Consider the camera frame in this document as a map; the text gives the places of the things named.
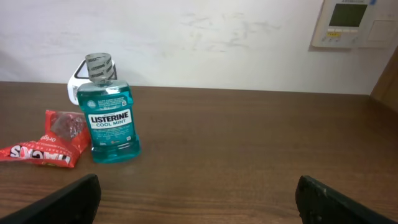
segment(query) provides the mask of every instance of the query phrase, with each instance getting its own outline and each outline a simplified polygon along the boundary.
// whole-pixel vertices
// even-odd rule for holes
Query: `black object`
[[[296,204],[303,224],[396,224],[310,176],[301,176]]]
[[[0,219],[0,224],[91,224],[101,200],[98,177],[89,174],[26,208]]]
[[[101,200],[95,174],[0,219],[0,224],[91,224]],[[296,204],[303,224],[397,224],[309,177],[301,176]]]

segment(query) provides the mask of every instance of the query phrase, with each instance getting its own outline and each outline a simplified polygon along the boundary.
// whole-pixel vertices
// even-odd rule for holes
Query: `teal liquid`
[[[93,144],[91,153],[95,162],[122,162],[140,154],[139,136],[132,115],[134,101],[127,82],[110,80],[100,85],[86,83],[79,87],[77,98],[90,130]],[[126,114],[129,114],[129,123],[123,123]],[[117,127],[104,127],[105,124]]]

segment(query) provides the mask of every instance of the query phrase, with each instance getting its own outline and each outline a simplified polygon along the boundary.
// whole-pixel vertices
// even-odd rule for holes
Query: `wood grain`
[[[95,223],[301,223],[310,175],[398,220],[398,116],[361,95],[134,87],[142,154],[74,169],[0,162],[0,217],[85,174]],[[66,85],[0,83],[0,147],[38,139],[46,109],[79,111]]]

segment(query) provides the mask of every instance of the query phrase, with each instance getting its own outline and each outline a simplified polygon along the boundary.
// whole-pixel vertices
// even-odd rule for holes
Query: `digital display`
[[[336,4],[329,26],[359,27],[367,4]]]

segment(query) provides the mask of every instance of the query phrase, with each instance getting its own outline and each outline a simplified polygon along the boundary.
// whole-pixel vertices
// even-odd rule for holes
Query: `bottle label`
[[[88,119],[92,129],[116,128],[131,123],[131,112],[126,109],[107,114],[89,114]]]
[[[106,114],[88,114],[87,118],[95,146],[117,146],[133,141],[136,137],[131,109]]]

